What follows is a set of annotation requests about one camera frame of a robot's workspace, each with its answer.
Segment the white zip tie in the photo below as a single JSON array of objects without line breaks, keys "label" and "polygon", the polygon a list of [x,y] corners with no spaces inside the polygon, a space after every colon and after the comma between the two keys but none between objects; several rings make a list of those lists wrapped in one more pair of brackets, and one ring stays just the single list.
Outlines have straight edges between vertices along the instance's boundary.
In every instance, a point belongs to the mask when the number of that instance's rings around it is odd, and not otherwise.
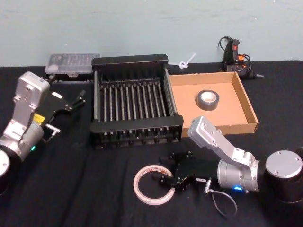
[{"label": "white zip tie", "polygon": [[186,69],[188,67],[188,64],[194,59],[194,57],[196,56],[196,53],[194,53],[190,59],[188,59],[187,62],[185,61],[180,61],[180,63],[173,63],[173,62],[169,62],[169,65],[177,65],[180,67],[180,69]]}]

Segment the black table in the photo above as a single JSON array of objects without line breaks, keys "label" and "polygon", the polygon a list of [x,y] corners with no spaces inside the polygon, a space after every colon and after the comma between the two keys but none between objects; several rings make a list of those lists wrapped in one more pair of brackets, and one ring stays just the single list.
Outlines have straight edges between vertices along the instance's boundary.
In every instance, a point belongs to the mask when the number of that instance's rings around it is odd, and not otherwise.
[{"label": "black table", "polygon": [[[254,62],[263,79],[244,81],[244,87],[260,122],[255,134],[230,135],[235,146],[266,159],[277,150],[303,145],[303,61]],[[170,67],[170,74],[216,72],[217,63]],[[0,68],[0,131],[11,118],[17,78],[26,71],[44,75],[43,67]],[[238,204],[237,216],[225,219],[216,211],[203,187],[190,186],[161,206],[140,202],[133,190],[139,169],[160,164],[159,157],[191,150],[206,159],[218,159],[202,151],[190,139],[180,143],[94,151],[89,142],[92,83],[53,84],[52,90],[73,100],[87,91],[87,104],[72,117],[60,116],[54,125],[62,130],[46,145],[39,144],[23,163],[19,177],[0,197],[0,226],[99,227],[99,226],[302,226],[303,204],[285,205],[257,193],[227,191]],[[140,186],[149,196],[161,196],[151,175]]]}]

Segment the packing tape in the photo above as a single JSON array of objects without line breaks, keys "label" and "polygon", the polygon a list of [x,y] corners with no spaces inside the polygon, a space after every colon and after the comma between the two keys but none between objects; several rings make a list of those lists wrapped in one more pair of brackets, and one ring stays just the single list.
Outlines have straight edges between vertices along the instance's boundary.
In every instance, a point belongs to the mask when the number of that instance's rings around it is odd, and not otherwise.
[{"label": "packing tape", "polygon": [[171,176],[173,177],[173,174],[171,173],[171,171],[169,171],[167,168],[165,167],[162,167],[162,166],[157,166],[157,165],[151,165],[151,166],[146,166],[144,168],[142,168],[137,174],[136,176],[134,177],[134,192],[136,194],[136,196],[138,197],[138,199],[140,199],[142,202],[146,203],[146,204],[149,204],[149,205],[161,205],[161,204],[164,204],[166,203],[167,201],[169,201],[172,196],[174,195],[175,193],[175,188],[171,188],[169,190],[169,192],[161,197],[161,198],[158,198],[158,199],[151,199],[151,198],[148,198],[146,197],[145,195],[142,194],[142,192],[139,190],[139,181],[140,181],[140,178],[146,174],[146,173],[149,173],[149,172],[160,172],[162,174],[165,174],[165,175],[168,175],[168,176]]},{"label": "packing tape", "polygon": [[219,102],[219,95],[212,90],[200,91],[196,103],[202,109],[206,111],[211,111],[217,108]]}]

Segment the light blue wall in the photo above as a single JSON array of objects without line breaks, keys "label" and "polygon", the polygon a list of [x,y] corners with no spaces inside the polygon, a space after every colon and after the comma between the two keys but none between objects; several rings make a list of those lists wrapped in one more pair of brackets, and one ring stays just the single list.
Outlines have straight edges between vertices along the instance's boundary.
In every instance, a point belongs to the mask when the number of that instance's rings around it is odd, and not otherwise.
[{"label": "light blue wall", "polygon": [[253,61],[303,60],[303,1],[0,0],[0,66],[45,65],[55,52],[214,62],[224,35]]}]

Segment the brown cardboard box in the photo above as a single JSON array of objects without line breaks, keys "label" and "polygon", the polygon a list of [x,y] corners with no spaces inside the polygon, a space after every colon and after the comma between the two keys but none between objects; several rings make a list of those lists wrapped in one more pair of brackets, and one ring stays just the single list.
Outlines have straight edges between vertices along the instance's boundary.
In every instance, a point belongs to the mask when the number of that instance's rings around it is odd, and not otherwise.
[{"label": "brown cardboard box", "polygon": [[[192,120],[206,116],[223,134],[255,132],[258,120],[246,95],[240,78],[235,72],[171,75],[170,81],[177,111],[183,116],[182,137]],[[196,104],[202,90],[213,90],[220,99],[213,111],[204,111]]]}]

